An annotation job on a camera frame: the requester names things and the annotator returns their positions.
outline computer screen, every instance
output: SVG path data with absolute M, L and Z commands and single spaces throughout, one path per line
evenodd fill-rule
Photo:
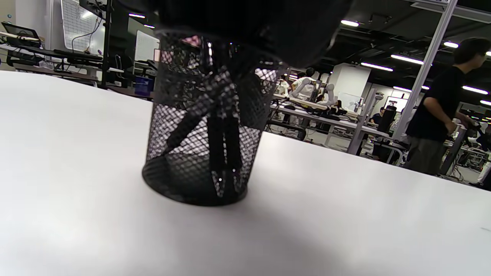
M 33 29 L 16 26 L 16 25 L 9 24 L 6 22 L 2 22 L 2 25 L 5 28 L 5 30 L 10 34 L 39 39 L 39 36 L 37 35 L 36 31 Z M 17 38 L 7 38 L 7 42 L 9 44 L 12 44 L 13 46 L 30 46 L 30 47 L 38 47 L 38 48 L 41 46 L 41 42 L 27 41 L 27 40 L 21 40 L 21 39 L 17 39 Z

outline cable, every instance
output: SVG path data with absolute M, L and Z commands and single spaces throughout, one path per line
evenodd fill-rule
M 73 42 L 75 41 L 75 39 L 78 39 L 78 38 L 81 38 L 81 37 L 84 37 L 84 36 L 88 36 L 90 35 L 90 37 L 92 38 L 92 35 L 97 31 L 97 29 L 99 28 L 99 26 L 101 25 L 102 23 L 102 20 L 99 20 L 99 17 L 96 19 L 96 23 L 95 23 L 95 26 L 94 26 L 94 30 L 90 33 L 87 33 L 87 34 L 84 34 L 84 35 L 79 35 L 79 36 L 76 36 L 72 39 L 72 53 L 75 53 L 75 49 L 73 47 Z

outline person in white shirt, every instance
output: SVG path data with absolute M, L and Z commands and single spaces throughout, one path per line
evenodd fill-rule
M 300 91 L 296 91 L 296 90 L 304 83 L 304 81 L 315 82 L 316 80 L 312 78 L 314 74 L 315 74 L 314 68 L 311 67 L 307 68 L 305 72 L 305 77 L 296 80 L 292 84 L 292 93 L 290 94 L 290 97 L 297 98 L 304 101 L 310 100 L 310 96 L 312 96 L 312 92 L 314 91 L 314 84 L 308 83 Z
M 288 90 L 290 89 L 290 85 L 286 82 L 286 76 L 281 75 L 279 79 L 279 92 L 278 94 L 288 96 Z

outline metal pole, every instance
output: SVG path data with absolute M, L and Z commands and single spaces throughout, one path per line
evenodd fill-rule
M 419 70 L 418 77 L 414 82 L 414 86 L 412 87 L 412 93 L 409 96 L 408 103 L 406 104 L 406 108 L 401 116 L 401 120 L 399 121 L 399 126 L 397 127 L 392 138 L 398 140 L 401 138 L 402 134 L 406 131 L 406 125 L 409 121 L 409 117 L 411 116 L 412 108 L 416 103 L 416 99 L 419 96 L 419 92 L 421 91 L 421 86 L 424 84 L 425 79 L 430 71 L 431 64 L 435 59 L 436 53 L 438 52 L 438 48 L 440 47 L 441 41 L 443 39 L 443 35 L 447 30 L 447 26 L 450 23 L 450 19 L 452 19 L 452 14 L 454 13 L 455 6 L 457 6 L 458 0 L 449 1 L 448 5 L 445 7 L 445 11 L 440 18 L 440 23 L 436 28 L 435 35 L 433 36 L 433 40 L 431 40 L 430 47 L 428 52 L 426 53 L 426 57 L 424 60 L 423 66 Z
M 102 60 L 102 80 L 101 88 L 107 89 L 106 82 L 109 71 L 109 37 L 111 32 L 111 13 L 112 13 L 112 0 L 108 0 L 106 4 L 106 29 L 104 33 L 104 55 Z

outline white tabletop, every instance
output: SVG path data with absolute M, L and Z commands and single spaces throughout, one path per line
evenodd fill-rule
M 489 192 L 264 133 L 243 201 L 189 206 L 140 175 L 152 103 L 0 82 L 2 276 L 491 274 Z

